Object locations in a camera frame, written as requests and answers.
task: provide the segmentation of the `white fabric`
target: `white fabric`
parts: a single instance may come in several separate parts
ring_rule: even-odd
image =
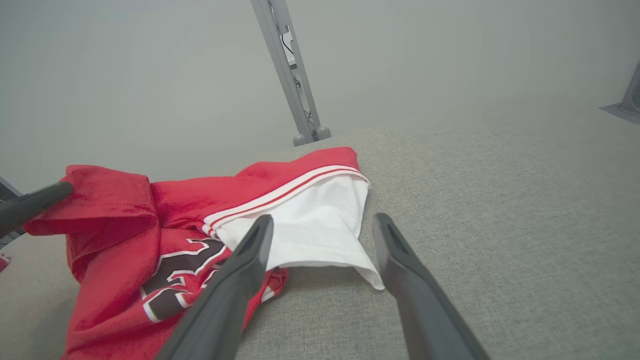
[[[362,176],[339,174],[322,179],[278,204],[215,228],[235,250],[256,218],[273,217],[273,240],[267,270],[277,266],[353,266],[374,288],[382,279],[358,236],[369,183]]]

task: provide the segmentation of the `white and red striped trim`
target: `white and red striped trim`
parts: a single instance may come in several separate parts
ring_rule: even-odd
[[[371,185],[369,180],[364,177],[358,169],[353,167],[345,165],[330,165],[315,168],[261,197],[205,217],[202,231],[209,236],[212,236],[215,229],[225,222],[279,205],[287,199],[290,199],[296,194],[302,192],[304,189],[313,186],[313,184],[316,184],[320,180],[345,174],[361,177],[364,181],[367,181],[369,186]]]

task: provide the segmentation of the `black cable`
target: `black cable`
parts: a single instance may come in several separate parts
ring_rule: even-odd
[[[289,49],[289,47],[287,46],[287,44],[285,44],[285,42],[284,42],[284,35],[280,35],[280,39],[282,40],[282,45],[284,45],[284,47],[286,47],[286,48],[287,48],[287,50],[289,50],[289,52],[290,52],[293,56],[296,56],[296,55],[293,53],[293,51],[291,51],[291,49]]]

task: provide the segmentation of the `vertical metal stand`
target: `vertical metal stand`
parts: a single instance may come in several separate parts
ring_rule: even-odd
[[[273,65],[278,73],[282,90],[289,103],[293,120],[298,128],[299,134],[293,138],[293,144],[299,146],[330,138],[331,131],[326,126],[320,126],[320,118],[311,94],[311,87],[302,62],[302,55],[296,39],[296,33],[293,30],[287,2],[285,0],[251,0],[251,4],[256,18],[258,18],[264,41],[267,43],[271,60],[273,60]],[[291,32],[293,39],[291,45],[296,59],[297,72],[300,75],[300,83],[309,106],[308,113],[303,107],[296,81],[291,73],[287,56],[282,47],[280,36],[288,32]]]

